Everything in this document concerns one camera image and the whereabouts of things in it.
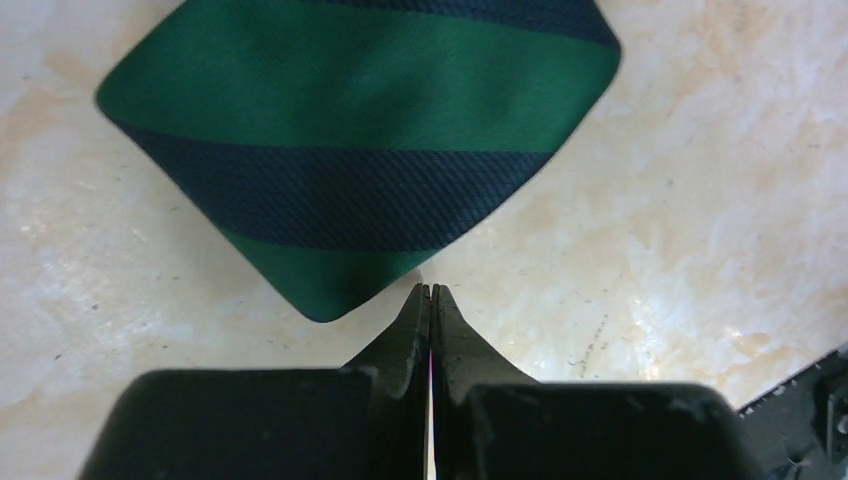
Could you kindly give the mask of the green plaid tie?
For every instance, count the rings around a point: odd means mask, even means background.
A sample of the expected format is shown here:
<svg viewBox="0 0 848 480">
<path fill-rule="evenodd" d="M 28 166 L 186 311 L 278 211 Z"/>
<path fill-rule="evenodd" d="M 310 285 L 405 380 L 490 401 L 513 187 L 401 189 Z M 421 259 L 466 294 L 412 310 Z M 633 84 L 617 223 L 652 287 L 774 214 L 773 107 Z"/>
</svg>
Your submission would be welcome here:
<svg viewBox="0 0 848 480">
<path fill-rule="evenodd" d="M 187 1 L 96 102 L 331 322 L 530 180 L 621 57 L 593 1 Z"/>
</svg>

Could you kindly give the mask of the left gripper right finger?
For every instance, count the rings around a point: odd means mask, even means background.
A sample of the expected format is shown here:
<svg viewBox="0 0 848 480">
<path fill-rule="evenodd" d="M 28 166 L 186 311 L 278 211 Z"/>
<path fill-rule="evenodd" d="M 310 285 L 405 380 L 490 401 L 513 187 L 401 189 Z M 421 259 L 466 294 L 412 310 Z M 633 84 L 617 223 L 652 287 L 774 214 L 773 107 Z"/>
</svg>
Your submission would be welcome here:
<svg viewBox="0 0 848 480">
<path fill-rule="evenodd" d="M 433 436 L 438 479 L 480 479 L 478 437 L 469 394 L 477 386 L 535 385 L 463 317 L 450 289 L 431 293 Z"/>
</svg>

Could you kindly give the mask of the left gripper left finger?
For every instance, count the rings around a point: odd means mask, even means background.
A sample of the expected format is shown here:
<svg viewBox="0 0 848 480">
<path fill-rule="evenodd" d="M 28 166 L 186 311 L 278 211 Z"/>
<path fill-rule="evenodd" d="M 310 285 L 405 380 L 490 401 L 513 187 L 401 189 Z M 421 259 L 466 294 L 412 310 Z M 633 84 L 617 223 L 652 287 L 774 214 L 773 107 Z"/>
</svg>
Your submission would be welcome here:
<svg viewBox="0 0 848 480">
<path fill-rule="evenodd" d="M 367 479 L 425 479 L 428 473 L 430 289 L 415 285 L 395 320 L 346 363 L 372 374 Z"/>
</svg>

